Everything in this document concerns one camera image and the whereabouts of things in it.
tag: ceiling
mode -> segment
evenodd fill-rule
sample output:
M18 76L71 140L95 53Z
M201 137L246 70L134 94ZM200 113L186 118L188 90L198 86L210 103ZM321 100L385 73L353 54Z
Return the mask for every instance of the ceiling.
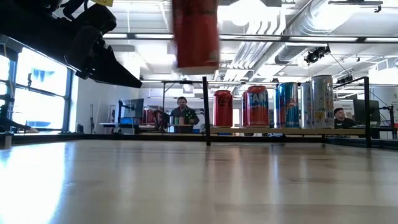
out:
M283 9L285 20L289 21L308 0L284 1ZM375 6L362 6L357 8L344 23L333 29L328 35L371 35L371 36L397 36L398 35L398 5L383 7L379 13L374 13ZM117 19L117 28L113 32L134 32L134 33L171 33L170 2L162 0L114 0L111 11ZM322 21L329 26L340 16L339 11L329 13L329 17ZM228 20L219 23L222 34L244 34L249 26L236 26ZM165 80L170 79L173 69L173 57L168 56L168 41L161 40L108 40L111 45L133 45L144 63L141 67L141 75L144 79ZM220 57L222 61L231 62L241 42L222 42L220 46ZM335 75L338 78L346 73L346 70L354 76L367 75L368 69L376 62L386 57L398 55L398 45L392 44L330 44L331 55L320 59L317 63L311 64L309 68L302 66L303 55L298 55L287 65L256 65L255 75L251 81L269 82L277 77L280 82L302 82L314 75ZM145 84L144 87L157 88Z

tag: ductwork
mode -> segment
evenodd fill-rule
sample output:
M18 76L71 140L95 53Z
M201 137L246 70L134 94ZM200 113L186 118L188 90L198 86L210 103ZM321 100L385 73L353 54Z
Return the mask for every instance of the ductwork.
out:
M355 13L356 8L357 6L329 5L328 1L325 0L313 0L285 30L284 34L328 35L346 22ZM296 46L294 44L273 43L269 51L278 51L279 53L272 63L287 64L306 48L306 46Z

